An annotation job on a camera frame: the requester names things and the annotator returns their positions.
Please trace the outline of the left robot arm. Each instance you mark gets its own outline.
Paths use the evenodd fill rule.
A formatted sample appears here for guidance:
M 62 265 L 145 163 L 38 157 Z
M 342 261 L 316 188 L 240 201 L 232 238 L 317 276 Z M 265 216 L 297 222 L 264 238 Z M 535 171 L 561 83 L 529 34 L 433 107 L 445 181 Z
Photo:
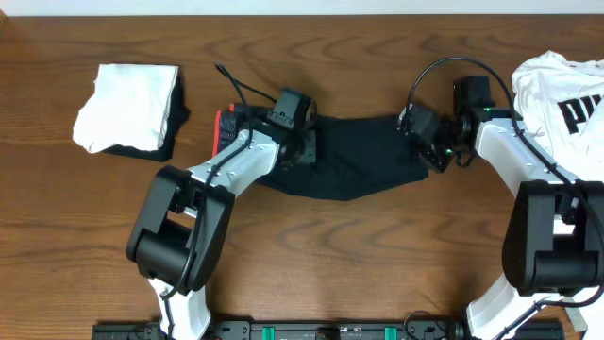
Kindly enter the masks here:
M 157 296 L 169 339 L 200 339 L 211 321 L 205 285 L 221 256 L 235 200 L 281 163 L 312 162 L 316 102 L 290 89 L 268 110 L 241 105 L 233 140 L 186 170 L 167 165 L 151 182 L 127 258 Z

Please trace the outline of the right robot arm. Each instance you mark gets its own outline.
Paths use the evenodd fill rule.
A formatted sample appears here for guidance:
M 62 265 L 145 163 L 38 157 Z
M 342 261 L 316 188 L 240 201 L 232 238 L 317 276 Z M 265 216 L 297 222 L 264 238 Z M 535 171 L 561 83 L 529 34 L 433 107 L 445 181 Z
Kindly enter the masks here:
M 603 186 L 560 168 L 526 133 L 513 108 L 498 108 L 486 76 L 454 84 L 452 118 L 407 104 L 399 118 L 413 155 L 442 173 L 462 155 L 487 161 L 515 201 L 503 272 L 447 324 L 449 339 L 513 339 L 545 307 L 582 308 L 603 297 Z

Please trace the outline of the black pants red waistband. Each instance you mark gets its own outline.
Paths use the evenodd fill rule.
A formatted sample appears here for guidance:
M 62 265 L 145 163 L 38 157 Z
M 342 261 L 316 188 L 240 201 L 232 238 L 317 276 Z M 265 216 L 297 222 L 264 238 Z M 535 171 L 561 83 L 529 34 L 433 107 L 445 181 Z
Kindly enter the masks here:
M 428 177 L 396 129 L 395 114 L 339 119 L 312 108 L 310 123 L 315 162 L 278 165 L 259 184 L 291 196 L 349 201 Z

